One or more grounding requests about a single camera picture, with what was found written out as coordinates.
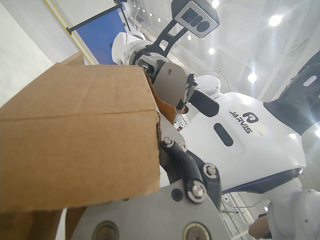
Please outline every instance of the blue panel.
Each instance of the blue panel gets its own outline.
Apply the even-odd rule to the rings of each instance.
[[[110,44],[119,32],[126,32],[117,10],[77,29],[87,47],[100,64],[115,65]]]

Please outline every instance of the cardboard box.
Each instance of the cardboard box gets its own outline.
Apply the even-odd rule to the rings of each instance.
[[[157,191],[159,129],[140,67],[53,65],[0,108],[1,239],[54,239],[65,207]]]

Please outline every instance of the metal frame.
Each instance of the metal frame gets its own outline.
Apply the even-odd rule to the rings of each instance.
[[[127,21],[127,18],[125,16],[125,13],[124,13],[124,11],[122,9],[122,3],[119,0],[116,0],[116,1],[117,1],[117,5],[115,5],[114,7],[111,7],[111,8],[109,8],[109,9],[107,9],[107,10],[105,10],[105,11],[103,11],[103,12],[101,12],[101,13],[93,16],[93,17],[90,17],[89,19],[84,20],[83,22],[81,22],[81,23],[79,23],[79,24],[77,24],[77,25],[75,25],[75,26],[73,26],[71,28],[67,27],[66,30],[69,32],[70,35],[72,35],[72,32],[75,31],[76,29],[78,29],[78,28],[80,28],[80,27],[82,27],[82,26],[84,26],[84,25],[86,25],[86,24],[88,24],[88,23],[90,23],[90,22],[92,22],[92,21],[94,21],[94,20],[96,20],[96,19],[98,19],[98,18],[110,13],[110,12],[112,12],[112,11],[120,9],[121,12],[122,12],[122,15],[124,17],[124,20],[125,20],[125,22],[127,24],[127,27],[129,29],[129,31],[131,31],[129,23]]]

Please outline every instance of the yellow stripe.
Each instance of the yellow stripe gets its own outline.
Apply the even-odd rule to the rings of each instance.
[[[64,24],[61,22],[61,20],[59,19],[59,17],[56,15],[56,13],[54,12],[54,10],[52,10],[51,6],[49,5],[49,3],[47,2],[47,0],[43,0],[46,5],[50,8],[51,12],[54,14],[54,16],[56,17],[56,19],[59,21],[60,25],[63,27],[63,29],[65,30],[65,32],[70,36],[70,38],[73,40],[73,42],[76,44],[77,48],[82,52],[83,55],[85,55],[85,53],[79,48],[79,46],[77,45],[76,41],[73,39],[73,37],[69,34],[69,32],[64,28]],[[50,0],[51,3],[53,4],[53,6],[55,7],[55,9],[57,10],[57,12],[59,13],[59,15],[61,16],[61,18],[64,20],[65,25],[67,27],[69,27],[68,23],[66,22],[66,20],[64,19],[64,17],[61,15],[61,13],[59,12],[59,10],[57,9],[57,7],[55,6],[55,4],[53,3],[52,0]],[[75,34],[73,34],[74,37],[78,40],[78,43],[83,47],[84,51],[87,53],[87,55],[90,57],[90,54],[87,52],[86,48],[82,45],[82,43],[79,41],[79,39],[77,38],[77,36]],[[88,59],[89,64],[90,65],[96,65],[96,63],[93,61],[93,59],[91,59],[91,61],[93,63],[91,63],[90,59]]]

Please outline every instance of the jarvis logo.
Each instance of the jarvis logo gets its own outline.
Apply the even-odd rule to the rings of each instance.
[[[248,117],[247,118],[247,122],[248,123],[255,123],[257,122],[259,119],[258,117],[254,114],[254,113],[244,113],[241,116],[239,116],[239,114],[237,114],[237,112],[229,112],[234,118],[235,120],[242,126],[242,128],[245,130],[245,132],[247,134],[252,133],[252,130],[250,129],[250,127],[246,124],[246,122],[244,121],[244,119],[242,117]]]
[[[255,122],[259,121],[259,118],[254,113],[251,113],[251,112],[244,113],[242,116],[243,117],[248,117],[247,118],[247,122],[248,123],[255,123]]]

